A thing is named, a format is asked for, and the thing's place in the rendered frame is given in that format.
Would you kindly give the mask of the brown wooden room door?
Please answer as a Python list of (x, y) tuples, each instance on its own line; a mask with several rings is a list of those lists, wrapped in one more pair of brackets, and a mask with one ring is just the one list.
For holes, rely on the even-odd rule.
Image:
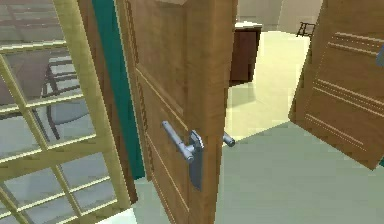
[[(238, 0), (115, 0), (146, 175), (171, 224), (214, 224)], [(202, 190), (162, 126), (203, 140)]]
[(384, 159), (384, 0), (324, 0), (290, 120), (370, 170)]

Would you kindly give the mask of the dark brown cabinet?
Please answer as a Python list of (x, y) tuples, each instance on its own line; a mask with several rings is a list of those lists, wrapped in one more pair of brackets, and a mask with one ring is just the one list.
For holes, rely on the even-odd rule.
[(253, 80), (262, 25), (254, 22), (235, 24), (230, 86)]

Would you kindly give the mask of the pale yellow framed window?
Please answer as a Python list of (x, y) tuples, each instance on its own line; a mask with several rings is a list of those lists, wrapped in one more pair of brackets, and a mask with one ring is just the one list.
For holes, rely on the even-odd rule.
[[(32, 63), (70, 56), (81, 93), (34, 99)], [(78, 0), (0, 0), (0, 224), (98, 224), (131, 203)], [(84, 99), (48, 142), (33, 109)]]

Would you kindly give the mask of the black chair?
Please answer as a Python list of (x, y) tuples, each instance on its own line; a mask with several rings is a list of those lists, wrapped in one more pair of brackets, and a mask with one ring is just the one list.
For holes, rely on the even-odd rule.
[[(31, 73), (38, 82), (34, 99), (72, 96), (81, 93), (78, 76), (70, 56), (42, 57), (32, 63)], [(84, 99), (72, 99), (33, 109), (43, 136), (48, 142), (61, 139), (58, 127), (89, 114)]]
[(301, 22), (299, 30), (296, 33), (296, 36), (306, 36), (306, 37), (312, 37), (314, 30), (316, 28), (316, 25), (313, 23), (308, 22)]

